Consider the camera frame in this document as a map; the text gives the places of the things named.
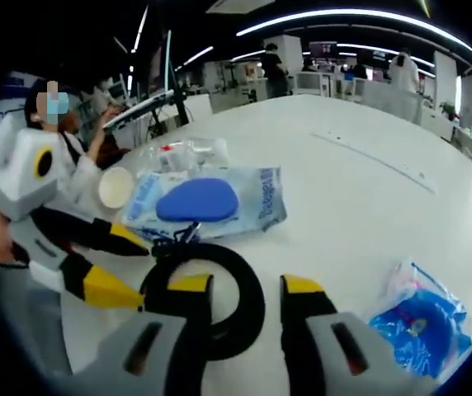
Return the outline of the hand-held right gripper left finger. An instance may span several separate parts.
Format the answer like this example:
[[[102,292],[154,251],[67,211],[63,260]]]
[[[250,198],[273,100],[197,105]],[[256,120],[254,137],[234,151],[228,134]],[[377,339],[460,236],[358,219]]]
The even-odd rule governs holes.
[[[207,362],[214,277],[170,283],[143,313],[107,336],[70,379],[72,395],[199,395]]]

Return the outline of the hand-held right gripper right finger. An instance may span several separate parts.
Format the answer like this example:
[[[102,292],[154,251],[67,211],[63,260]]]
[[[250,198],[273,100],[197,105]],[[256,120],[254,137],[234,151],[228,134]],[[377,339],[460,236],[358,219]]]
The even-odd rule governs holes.
[[[340,313],[317,282],[282,275],[281,348],[291,395],[405,395],[408,374],[390,344]]]

